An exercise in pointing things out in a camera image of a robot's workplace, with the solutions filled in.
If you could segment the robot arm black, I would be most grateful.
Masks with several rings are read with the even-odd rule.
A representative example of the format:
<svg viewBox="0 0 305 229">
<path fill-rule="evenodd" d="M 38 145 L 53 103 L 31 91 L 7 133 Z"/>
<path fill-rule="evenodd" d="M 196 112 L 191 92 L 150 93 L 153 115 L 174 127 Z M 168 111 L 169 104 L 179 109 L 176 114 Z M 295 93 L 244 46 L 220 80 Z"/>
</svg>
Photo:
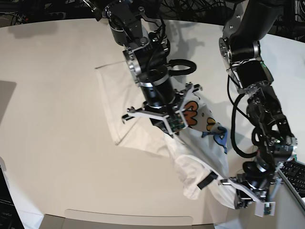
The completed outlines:
<svg viewBox="0 0 305 229">
<path fill-rule="evenodd" d="M 115 42 L 124 47 L 123 55 L 133 81 L 145 98 L 141 108 L 128 108 L 122 120 L 147 117 L 153 126 L 168 135 L 187 128 L 184 106 L 201 86 L 188 83 L 178 91 L 171 78 L 189 75 L 197 66 L 185 59 L 167 60 L 171 47 L 160 5 L 143 0 L 86 0 L 84 3 L 96 21 L 108 21 Z"/>
<path fill-rule="evenodd" d="M 272 87 L 274 79 L 261 57 L 260 45 L 285 2 L 235 0 L 233 4 L 233 12 L 219 39 L 219 49 L 228 82 L 234 83 L 238 91 L 233 102 L 231 143 L 234 151 L 246 161 L 243 173 L 230 178 L 229 182 L 236 189 L 237 208 L 256 202 L 264 209 L 270 209 L 281 183 L 277 172 L 284 162 L 293 159 L 297 149 L 297 139 Z M 257 147 L 250 154 L 240 150 L 235 139 L 238 104 L 244 96 L 248 96 L 244 116 L 254 126 L 252 143 Z"/>
</svg>

